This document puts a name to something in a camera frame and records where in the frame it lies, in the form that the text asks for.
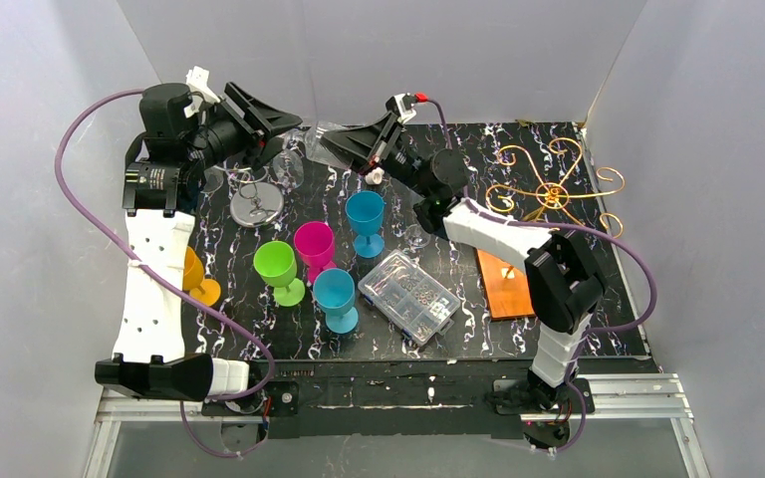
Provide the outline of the teal plastic wine glass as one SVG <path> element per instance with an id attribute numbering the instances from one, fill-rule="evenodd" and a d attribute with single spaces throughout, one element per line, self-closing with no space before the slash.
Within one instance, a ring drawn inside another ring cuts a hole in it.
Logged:
<path id="1" fill-rule="evenodd" d="M 362 258 L 376 257 L 384 249 L 384 240 L 379 234 L 384 220 L 384 208 L 383 198 L 369 190 L 358 192 L 347 200 L 348 221 L 357 234 L 354 249 Z"/>

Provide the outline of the clear wine glass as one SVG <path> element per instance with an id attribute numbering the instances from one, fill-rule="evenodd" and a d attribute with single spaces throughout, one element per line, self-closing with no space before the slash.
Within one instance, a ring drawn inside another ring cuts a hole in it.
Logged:
<path id="1" fill-rule="evenodd" d="M 430 242 L 429 234 L 422 228 L 417 219 L 415 207 L 423 197 L 406 188 L 401 195 L 401 216 L 404 223 L 402 238 L 411 250 L 424 248 Z"/>

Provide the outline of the green plastic wine glass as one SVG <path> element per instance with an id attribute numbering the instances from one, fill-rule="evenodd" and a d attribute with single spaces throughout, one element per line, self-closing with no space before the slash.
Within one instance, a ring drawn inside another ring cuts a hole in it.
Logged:
<path id="1" fill-rule="evenodd" d="M 288 243 L 264 243 L 256 250 L 253 264 L 256 273 L 272 288 L 279 306 L 294 307 L 302 302 L 306 288 L 298 278 L 295 251 Z"/>

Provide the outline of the blue plastic wine glass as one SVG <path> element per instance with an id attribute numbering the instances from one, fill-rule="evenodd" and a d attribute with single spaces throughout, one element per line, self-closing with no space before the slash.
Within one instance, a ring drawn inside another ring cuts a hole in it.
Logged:
<path id="1" fill-rule="evenodd" d="M 344 335 L 356 328 L 356 283 L 347 271 L 333 268 L 320 273 L 313 284 L 313 295 L 331 332 Z"/>

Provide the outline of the orange plastic wine glass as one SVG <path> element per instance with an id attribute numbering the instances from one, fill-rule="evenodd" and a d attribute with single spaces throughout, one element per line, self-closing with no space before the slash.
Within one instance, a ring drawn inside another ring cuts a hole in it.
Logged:
<path id="1" fill-rule="evenodd" d="M 220 284 L 206 277 L 204 265 L 191 247 L 185 251 L 182 290 L 207 307 L 214 306 L 221 296 Z"/>

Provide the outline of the clear glass front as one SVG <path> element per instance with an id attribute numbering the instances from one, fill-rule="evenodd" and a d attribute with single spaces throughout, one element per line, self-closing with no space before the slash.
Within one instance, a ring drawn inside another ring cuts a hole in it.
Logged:
<path id="1" fill-rule="evenodd" d="M 346 129 L 345 125 L 324 120 L 318 120 L 309 128 L 295 128 L 284 135 L 284 145 L 303 149 L 303 156 L 313 162 L 324 164 L 336 169 L 347 170 L 348 163 L 337 159 L 321 144 L 325 132 Z"/>

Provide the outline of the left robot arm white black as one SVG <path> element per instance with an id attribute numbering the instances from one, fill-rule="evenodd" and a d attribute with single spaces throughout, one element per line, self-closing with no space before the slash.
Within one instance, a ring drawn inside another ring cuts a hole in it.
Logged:
<path id="1" fill-rule="evenodd" d="M 233 400 L 258 392 L 243 360 L 190 353 L 182 336 L 185 257 L 208 168 L 231 157 L 258 169 L 301 119 L 235 84 L 216 96 L 183 83 L 140 92 L 142 133 L 126 156 L 123 209 L 128 258 L 125 308 L 112 355 L 96 382 L 136 398 Z"/>

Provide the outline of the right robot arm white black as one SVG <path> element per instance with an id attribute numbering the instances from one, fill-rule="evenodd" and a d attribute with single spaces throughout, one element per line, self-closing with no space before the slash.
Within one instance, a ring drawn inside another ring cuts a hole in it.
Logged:
<path id="1" fill-rule="evenodd" d="M 607 286 L 575 225 L 516 225 L 464 194 L 469 183 L 462 153 L 447 145 L 430 156 L 409 149 L 394 113 L 376 122 L 329 130 L 319 139 L 359 175 L 377 169 L 419 196 L 415 217 L 428 233 L 472 246 L 524 272 L 540 322 L 539 342 L 526 382 L 530 393 L 554 397 L 570 385 L 583 333 Z"/>

